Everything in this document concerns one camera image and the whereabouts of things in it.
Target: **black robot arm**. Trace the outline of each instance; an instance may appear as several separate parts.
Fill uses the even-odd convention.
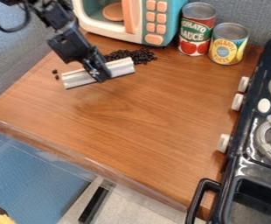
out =
[[[78,18],[73,13],[71,5],[64,0],[49,2],[39,0],[0,0],[3,4],[22,4],[25,12],[24,22],[2,32],[17,32],[25,28],[31,20],[33,11],[46,27],[52,27],[56,36],[47,40],[48,45],[60,56],[65,63],[79,61],[87,72],[98,82],[111,78],[111,72],[106,67],[105,58],[96,46],[91,45],[79,30]]]

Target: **wooden board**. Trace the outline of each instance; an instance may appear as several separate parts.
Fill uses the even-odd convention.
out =
[[[103,53],[140,48],[87,37]],[[215,64],[207,55],[181,55],[174,44],[151,50],[159,60],[136,66],[136,74],[71,90],[52,70],[63,73],[81,65],[65,65],[50,53],[0,96],[0,130],[189,206],[200,179],[220,178],[219,135],[231,133],[237,118],[230,110],[234,94],[241,76],[253,73],[262,49],[249,46],[236,66]],[[202,216],[210,206],[207,199]]]

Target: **tomato sauce can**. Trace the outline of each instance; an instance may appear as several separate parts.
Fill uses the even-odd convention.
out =
[[[208,3],[188,3],[182,9],[178,50],[199,56],[208,53],[216,11]]]
[[[223,23],[213,29],[209,57],[220,65],[235,65],[244,55],[248,30],[241,24]]]

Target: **toy microwave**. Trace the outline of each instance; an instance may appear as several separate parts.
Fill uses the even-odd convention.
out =
[[[166,46],[179,27],[187,0],[73,0],[88,32],[150,46]]]

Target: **microwave button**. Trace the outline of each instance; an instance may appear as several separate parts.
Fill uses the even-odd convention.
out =
[[[149,11],[154,11],[156,9],[156,1],[151,1],[151,0],[148,0],[146,2],[146,8],[147,10]]]
[[[147,34],[145,37],[147,43],[159,46],[163,43],[163,37],[155,34]]]
[[[156,25],[152,23],[147,23],[146,24],[146,30],[148,32],[155,32],[156,31]]]
[[[166,12],[168,9],[168,5],[166,2],[158,2],[157,3],[157,10],[159,12]]]
[[[157,14],[156,21],[160,24],[165,24],[167,22],[167,15],[165,14]]]
[[[146,19],[147,21],[154,22],[156,21],[156,13],[149,11],[146,13]]]
[[[156,26],[156,32],[159,34],[165,34],[167,32],[167,26],[165,24],[158,24]]]

